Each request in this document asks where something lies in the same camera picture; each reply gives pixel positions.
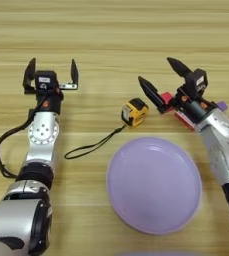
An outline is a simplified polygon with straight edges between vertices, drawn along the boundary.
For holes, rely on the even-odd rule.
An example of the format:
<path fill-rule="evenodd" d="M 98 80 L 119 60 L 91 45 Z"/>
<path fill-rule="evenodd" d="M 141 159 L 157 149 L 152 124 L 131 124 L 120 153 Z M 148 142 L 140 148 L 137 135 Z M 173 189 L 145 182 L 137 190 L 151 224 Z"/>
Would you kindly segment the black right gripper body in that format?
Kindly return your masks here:
<path fill-rule="evenodd" d="M 174 95 L 165 92 L 161 94 L 161 97 L 167 105 L 166 112 L 174 110 L 176 113 L 183 114 L 193 125 L 196 125 L 216 108 L 216 103 L 204 99 L 203 93 L 203 90 L 195 91 L 182 85 Z"/>

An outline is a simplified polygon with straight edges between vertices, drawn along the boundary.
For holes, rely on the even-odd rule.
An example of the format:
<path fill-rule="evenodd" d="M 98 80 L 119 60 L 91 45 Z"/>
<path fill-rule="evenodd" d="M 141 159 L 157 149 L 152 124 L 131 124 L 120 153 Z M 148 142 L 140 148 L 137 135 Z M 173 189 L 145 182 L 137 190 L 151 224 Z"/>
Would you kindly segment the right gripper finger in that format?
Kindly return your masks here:
<path fill-rule="evenodd" d="M 181 61 L 168 57 L 167 61 L 169 62 L 172 69 L 180 76 L 185 78 L 188 74 L 191 73 L 191 70 Z"/>
<path fill-rule="evenodd" d="M 151 100 L 151 102 L 157 107 L 157 110 L 163 114 L 167 110 L 167 105 L 164 99 L 158 93 L 158 90 L 145 78 L 138 77 L 139 84 L 145 93 L 145 95 Z"/>

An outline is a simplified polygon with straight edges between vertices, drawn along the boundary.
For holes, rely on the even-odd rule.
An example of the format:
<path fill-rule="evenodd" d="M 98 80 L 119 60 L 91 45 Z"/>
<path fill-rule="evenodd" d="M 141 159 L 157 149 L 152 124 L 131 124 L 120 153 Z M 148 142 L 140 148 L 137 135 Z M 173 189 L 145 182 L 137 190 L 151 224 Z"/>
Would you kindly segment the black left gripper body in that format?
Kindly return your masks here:
<path fill-rule="evenodd" d="M 61 84 L 55 89 L 48 91 L 39 91 L 36 93 L 37 104 L 39 105 L 38 112 L 61 112 L 61 103 L 64 99 L 63 92 L 65 90 L 77 90 L 77 84 Z"/>

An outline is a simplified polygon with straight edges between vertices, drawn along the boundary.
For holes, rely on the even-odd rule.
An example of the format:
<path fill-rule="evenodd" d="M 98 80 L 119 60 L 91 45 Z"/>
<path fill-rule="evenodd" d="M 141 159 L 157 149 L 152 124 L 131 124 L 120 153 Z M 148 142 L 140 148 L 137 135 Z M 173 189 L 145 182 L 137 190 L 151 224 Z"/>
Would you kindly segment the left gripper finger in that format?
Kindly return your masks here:
<path fill-rule="evenodd" d="M 34 94 L 35 89 L 31 86 L 31 82 L 35 79 L 36 59 L 32 58 L 25 69 L 23 78 L 23 88 L 25 94 Z"/>
<path fill-rule="evenodd" d="M 78 84 L 79 74 L 78 74 L 77 65 L 74 59 L 72 59 L 72 62 L 71 62 L 71 79 L 73 84 Z"/>

